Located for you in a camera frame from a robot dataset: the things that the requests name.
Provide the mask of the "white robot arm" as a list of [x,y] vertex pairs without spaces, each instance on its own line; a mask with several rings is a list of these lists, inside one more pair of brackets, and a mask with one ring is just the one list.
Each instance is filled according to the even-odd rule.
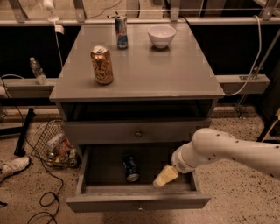
[[167,165],[155,178],[153,185],[162,187],[176,179],[179,173],[194,171],[200,165],[218,159],[234,160],[249,168],[280,179],[280,145],[236,139],[216,129],[197,130],[189,143],[178,147]]

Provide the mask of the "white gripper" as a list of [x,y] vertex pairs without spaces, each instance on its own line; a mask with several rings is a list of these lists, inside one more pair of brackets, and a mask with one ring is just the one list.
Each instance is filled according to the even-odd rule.
[[153,185],[156,188],[162,187],[167,183],[176,179],[180,173],[192,172],[194,168],[191,166],[189,158],[193,155],[194,149],[192,143],[185,143],[178,147],[171,156],[171,165],[167,165],[155,178]]

